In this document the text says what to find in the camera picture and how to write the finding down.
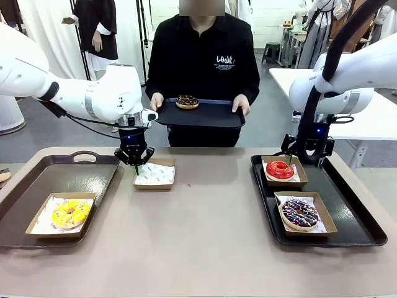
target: robotic arm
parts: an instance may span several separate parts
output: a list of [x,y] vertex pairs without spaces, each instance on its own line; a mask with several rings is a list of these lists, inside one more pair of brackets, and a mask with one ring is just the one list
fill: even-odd
[[11,41],[11,47],[0,47],[0,94],[32,96],[58,117],[116,122],[121,146],[115,155],[136,167],[151,158],[154,149],[147,147],[144,131],[158,114],[143,108],[134,67],[109,65],[96,82],[62,79],[49,72],[45,54],[31,39],[4,24],[0,37]]
[[368,106],[374,88],[397,87],[397,34],[354,54],[342,54],[351,36],[386,2],[363,3],[334,39],[328,54],[319,58],[313,72],[294,81],[290,101],[303,115],[297,136],[286,135],[282,153],[318,165],[322,157],[332,154],[334,141],[328,138],[328,132],[331,124],[340,123],[336,114],[361,112]]

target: yellow donut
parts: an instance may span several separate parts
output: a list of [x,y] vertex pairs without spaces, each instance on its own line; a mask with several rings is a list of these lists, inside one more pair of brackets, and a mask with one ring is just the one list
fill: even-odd
[[81,225],[89,213],[90,205],[84,200],[71,199],[52,212],[52,222],[58,228],[69,229]]

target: beige table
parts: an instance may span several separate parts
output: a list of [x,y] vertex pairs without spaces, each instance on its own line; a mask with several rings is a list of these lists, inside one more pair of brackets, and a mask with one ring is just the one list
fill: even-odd
[[[45,155],[38,152],[0,200]],[[53,251],[0,251],[0,292],[35,297],[349,297],[397,292],[397,225],[334,154],[333,165],[388,234],[378,248],[292,248],[273,238],[250,156],[276,148],[157,149],[177,159],[171,192],[136,192],[120,165],[87,238]]]

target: gray floor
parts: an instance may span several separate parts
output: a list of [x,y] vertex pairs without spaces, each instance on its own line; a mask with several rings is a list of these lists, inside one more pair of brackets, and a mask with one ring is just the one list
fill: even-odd
[[[292,109],[287,98],[269,74],[275,65],[261,65],[262,51],[257,52],[261,73],[261,93],[247,118],[239,147],[279,147],[284,135],[289,132]],[[389,90],[381,91],[384,96],[397,99]],[[143,103],[149,100],[144,95]],[[57,119],[32,98],[19,101],[27,126],[19,132],[0,136],[0,163],[24,163],[42,148],[52,146],[118,146],[118,141],[94,134],[69,119]],[[109,133],[100,125],[91,127]],[[146,133],[146,141],[152,147],[168,147],[165,127],[155,123]],[[337,141],[336,152],[349,162],[354,152],[346,141]],[[395,167],[397,142],[371,142],[363,165],[368,167]]]

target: white table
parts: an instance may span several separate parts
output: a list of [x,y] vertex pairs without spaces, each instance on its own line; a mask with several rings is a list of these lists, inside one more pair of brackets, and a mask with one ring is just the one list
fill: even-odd
[[[272,68],[270,74],[288,97],[293,81],[312,71]],[[375,92],[368,107],[353,117],[355,120],[351,123],[332,124],[329,136],[340,140],[360,140],[349,165],[356,169],[367,152],[369,140],[397,141],[397,105]]]
[[297,48],[298,48],[298,54],[300,56],[302,43],[306,39],[307,32],[293,31],[290,29],[291,27],[284,27],[283,25],[279,25],[279,27],[283,28],[283,35],[280,44],[279,60],[277,61],[277,63],[284,67],[291,67],[293,62],[293,56]]

